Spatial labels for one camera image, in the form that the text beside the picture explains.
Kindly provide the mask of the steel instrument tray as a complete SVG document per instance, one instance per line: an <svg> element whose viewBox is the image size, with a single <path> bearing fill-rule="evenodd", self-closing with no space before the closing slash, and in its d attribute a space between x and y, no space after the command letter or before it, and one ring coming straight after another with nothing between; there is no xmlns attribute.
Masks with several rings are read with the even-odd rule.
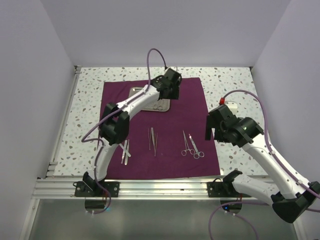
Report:
<svg viewBox="0 0 320 240"><path fill-rule="evenodd" d="M133 86L129 90L128 97L132 97L139 91L141 91L143 87L138 87L138 86ZM157 102L154 102L151 105L146 106L143 108L143 111L148 111L148 112L167 112L170 109L171 105L171 100L170 99L160 99Z"/></svg>

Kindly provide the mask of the steel needle holder clamp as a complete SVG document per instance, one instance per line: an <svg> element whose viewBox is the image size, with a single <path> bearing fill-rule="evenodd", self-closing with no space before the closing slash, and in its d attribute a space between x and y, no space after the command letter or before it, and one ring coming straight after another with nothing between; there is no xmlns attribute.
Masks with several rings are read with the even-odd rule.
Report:
<svg viewBox="0 0 320 240"><path fill-rule="evenodd" d="M193 157L194 157L194 159L203 158L205 156L204 152L198 150L197 145L196 145L196 143L193 140L191 135L189 135L189 139L190 139L190 142L191 142L191 144L193 146L193 150L194 150Z"/></svg>

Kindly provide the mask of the steel hemostat clamp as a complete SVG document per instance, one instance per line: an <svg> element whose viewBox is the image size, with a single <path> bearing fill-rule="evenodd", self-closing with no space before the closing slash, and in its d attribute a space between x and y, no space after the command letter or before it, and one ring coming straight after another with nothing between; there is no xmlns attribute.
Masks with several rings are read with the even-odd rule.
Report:
<svg viewBox="0 0 320 240"><path fill-rule="evenodd" d="M186 138L185 131L183 130L182 133L183 133L183 139L184 139L185 149L181 151L181 155L182 155L182 156L186 156L187 154L194 155L194 154L195 154L195 150L194 150L194 149L191 149L191 148L189 147L188 141L187 141L187 138Z"/></svg>

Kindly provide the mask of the purple cloth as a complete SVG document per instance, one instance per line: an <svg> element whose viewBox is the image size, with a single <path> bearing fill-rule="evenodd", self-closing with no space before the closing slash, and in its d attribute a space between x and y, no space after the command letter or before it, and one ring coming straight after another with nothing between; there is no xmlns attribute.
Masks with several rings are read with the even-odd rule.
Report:
<svg viewBox="0 0 320 240"><path fill-rule="evenodd" d="M200 78L184 78L179 98L171 100L166 112L140 111L129 124L129 153L127 165L121 163L123 150L117 147L107 168L106 179L155 180L219 175L219 161L215 142L205 140L207 103ZM153 127L157 138L149 150L148 129ZM204 157L194 159L185 149L183 131L188 145L194 149L192 136Z"/></svg>

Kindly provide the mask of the pointed steel tweezers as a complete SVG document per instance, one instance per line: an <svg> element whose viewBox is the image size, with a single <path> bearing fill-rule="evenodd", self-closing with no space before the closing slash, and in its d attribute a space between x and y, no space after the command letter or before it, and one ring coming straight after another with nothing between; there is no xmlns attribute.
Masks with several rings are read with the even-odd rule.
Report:
<svg viewBox="0 0 320 240"><path fill-rule="evenodd" d="M155 157L157 154L157 143L158 143L158 134L153 138L153 149L154 149L154 156Z"/></svg>
<svg viewBox="0 0 320 240"><path fill-rule="evenodd" d="M149 150L151 150L151 146L155 146L155 135L154 128L151 127L148 129L148 139L149 139Z"/></svg>

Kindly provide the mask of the steel serrated forceps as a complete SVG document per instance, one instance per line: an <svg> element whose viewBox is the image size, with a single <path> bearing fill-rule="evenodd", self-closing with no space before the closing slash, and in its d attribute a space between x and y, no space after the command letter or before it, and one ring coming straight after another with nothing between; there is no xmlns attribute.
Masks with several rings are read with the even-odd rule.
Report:
<svg viewBox="0 0 320 240"><path fill-rule="evenodd" d="M126 139L124 143L120 143L119 146L122 148L122 158L128 156L131 157L131 154L129 153L129 141Z"/></svg>

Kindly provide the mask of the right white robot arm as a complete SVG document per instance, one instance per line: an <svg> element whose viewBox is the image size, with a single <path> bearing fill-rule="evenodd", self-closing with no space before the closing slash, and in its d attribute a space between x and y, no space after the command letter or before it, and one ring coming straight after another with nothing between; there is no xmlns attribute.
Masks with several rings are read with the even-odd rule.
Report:
<svg viewBox="0 0 320 240"><path fill-rule="evenodd" d="M309 181L266 143L266 134L250 117L236 117L226 104L206 117L205 139L231 143L243 149L264 169L273 183L266 183L233 170L222 181L207 183L208 196L256 198L269 206L285 222L294 223L320 193L318 181Z"/></svg>

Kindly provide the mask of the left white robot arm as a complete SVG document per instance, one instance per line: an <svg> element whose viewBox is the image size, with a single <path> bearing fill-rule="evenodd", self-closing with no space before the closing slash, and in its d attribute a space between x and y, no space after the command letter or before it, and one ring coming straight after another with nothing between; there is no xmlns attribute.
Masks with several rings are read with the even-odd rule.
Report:
<svg viewBox="0 0 320 240"><path fill-rule="evenodd" d="M107 193L102 181L107 176L108 166L116 148L129 135L130 120L145 107L158 100L177 100L179 98L182 75L168 68L163 75L149 80L140 91L118 103L108 103L101 120L81 140L83 143L98 141L100 149L97 152L92 169L85 172L82 178L87 192L92 196ZM88 136L98 129L98 137L88 139Z"/></svg>

